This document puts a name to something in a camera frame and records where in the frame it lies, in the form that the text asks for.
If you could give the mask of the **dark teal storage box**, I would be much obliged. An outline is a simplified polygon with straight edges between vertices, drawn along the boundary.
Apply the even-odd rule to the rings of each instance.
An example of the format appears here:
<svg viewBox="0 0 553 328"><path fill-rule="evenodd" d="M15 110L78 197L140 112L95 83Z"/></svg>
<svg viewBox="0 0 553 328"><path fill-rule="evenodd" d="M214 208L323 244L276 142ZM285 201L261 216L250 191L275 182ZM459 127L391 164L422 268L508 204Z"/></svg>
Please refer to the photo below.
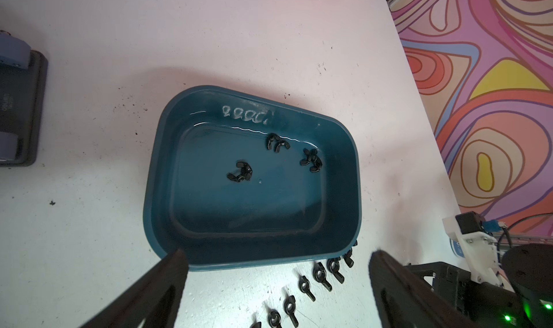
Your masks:
<svg viewBox="0 0 553 328"><path fill-rule="evenodd" d="M270 133L288 141L266 148ZM323 166L302 166L303 149ZM238 161L253 169L235 183ZM183 250L192 270L339 257L361 227L359 156L349 130L309 110L217 86L177 94L161 113L143 208L151 250Z"/></svg>

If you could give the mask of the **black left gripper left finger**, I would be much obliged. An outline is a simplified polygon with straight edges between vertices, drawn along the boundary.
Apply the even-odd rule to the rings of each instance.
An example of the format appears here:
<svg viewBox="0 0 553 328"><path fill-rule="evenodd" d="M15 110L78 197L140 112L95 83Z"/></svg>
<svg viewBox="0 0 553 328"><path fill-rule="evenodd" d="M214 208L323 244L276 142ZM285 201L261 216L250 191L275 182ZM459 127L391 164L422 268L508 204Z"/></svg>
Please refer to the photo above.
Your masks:
<svg viewBox="0 0 553 328"><path fill-rule="evenodd" d="M183 250L160 260L84 327L173 327L189 263Z"/></svg>

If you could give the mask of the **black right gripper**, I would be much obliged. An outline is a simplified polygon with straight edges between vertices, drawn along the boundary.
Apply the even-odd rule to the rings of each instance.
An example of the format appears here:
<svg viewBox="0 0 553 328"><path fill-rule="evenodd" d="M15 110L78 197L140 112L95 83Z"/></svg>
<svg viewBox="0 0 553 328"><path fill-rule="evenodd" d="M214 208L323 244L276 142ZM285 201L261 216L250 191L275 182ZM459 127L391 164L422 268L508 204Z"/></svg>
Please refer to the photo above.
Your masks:
<svg viewBox="0 0 553 328"><path fill-rule="evenodd" d="M530 327L518 296L499 286L476 283L470 272L443 263L407 265L420 279L432 278L432 291L479 327Z"/></svg>

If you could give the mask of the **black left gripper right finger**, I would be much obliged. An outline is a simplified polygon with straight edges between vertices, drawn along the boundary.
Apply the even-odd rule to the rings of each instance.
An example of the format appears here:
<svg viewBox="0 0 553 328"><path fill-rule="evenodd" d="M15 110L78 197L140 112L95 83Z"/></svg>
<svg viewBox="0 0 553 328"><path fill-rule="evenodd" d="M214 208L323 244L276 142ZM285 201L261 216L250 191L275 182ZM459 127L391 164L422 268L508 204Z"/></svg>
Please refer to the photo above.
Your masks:
<svg viewBox="0 0 553 328"><path fill-rule="evenodd" d="M383 327L476 326L384 250L372 253L369 275Z"/></svg>

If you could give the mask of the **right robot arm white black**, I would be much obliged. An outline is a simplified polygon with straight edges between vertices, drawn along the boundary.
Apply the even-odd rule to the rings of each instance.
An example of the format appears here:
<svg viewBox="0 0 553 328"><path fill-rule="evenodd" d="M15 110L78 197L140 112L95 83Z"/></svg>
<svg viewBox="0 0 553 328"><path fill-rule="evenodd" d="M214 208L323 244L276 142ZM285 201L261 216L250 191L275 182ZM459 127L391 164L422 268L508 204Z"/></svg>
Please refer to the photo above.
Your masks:
<svg viewBox="0 0 553 328"><path fill-rule="evenodd" d="M419 278L433 276L433 292L480 327L552 326L552 246L526 244L508 250L503 270L513 291L476 283L470 273L443 262L407 266Z"/></svg>

